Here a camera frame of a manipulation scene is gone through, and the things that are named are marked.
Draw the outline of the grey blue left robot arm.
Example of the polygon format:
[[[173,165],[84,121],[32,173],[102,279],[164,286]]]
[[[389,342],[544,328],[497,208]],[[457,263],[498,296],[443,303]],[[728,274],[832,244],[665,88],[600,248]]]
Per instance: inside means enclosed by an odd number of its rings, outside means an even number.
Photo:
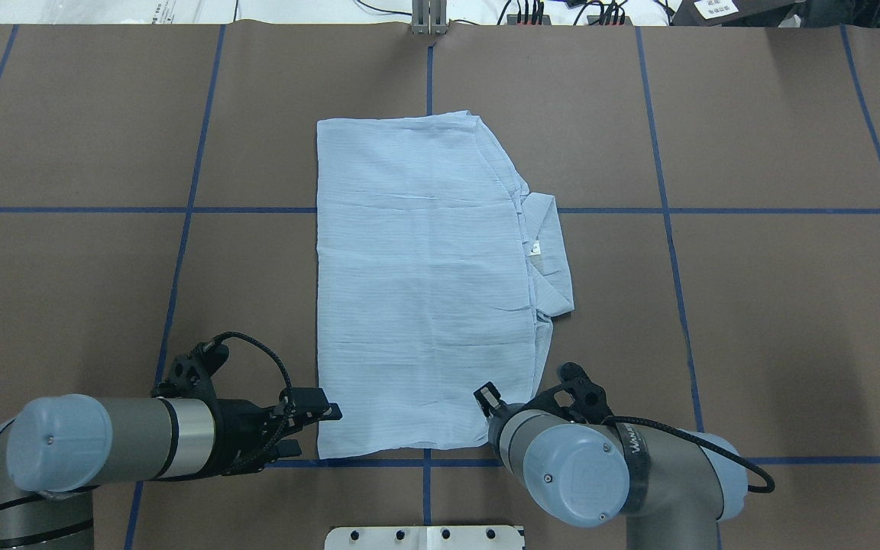
[[[338,421],[320,389],[277,405],[196,396],[46,396],[0,425],[0,549],[91,549],[102,485],[255,474],[300,456],[293,436]]]

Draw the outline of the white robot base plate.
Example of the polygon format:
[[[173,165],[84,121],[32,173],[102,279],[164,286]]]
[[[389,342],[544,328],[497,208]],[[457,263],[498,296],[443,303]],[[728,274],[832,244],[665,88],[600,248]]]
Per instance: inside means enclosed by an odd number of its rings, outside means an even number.
[[[334,528],[325,549],[525,549],[522,526],[354,526]]]

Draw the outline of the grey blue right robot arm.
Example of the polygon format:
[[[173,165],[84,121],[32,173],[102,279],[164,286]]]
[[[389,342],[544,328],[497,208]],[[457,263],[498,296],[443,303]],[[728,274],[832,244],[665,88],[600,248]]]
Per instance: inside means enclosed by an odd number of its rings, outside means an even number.
[[[624,516],[629,549],[713,549],[721,522],[775,484],[719,436],[619,416],[585,376],[527,403],[493,383],[474,391],[493,452],[542,511],[575,528]]]

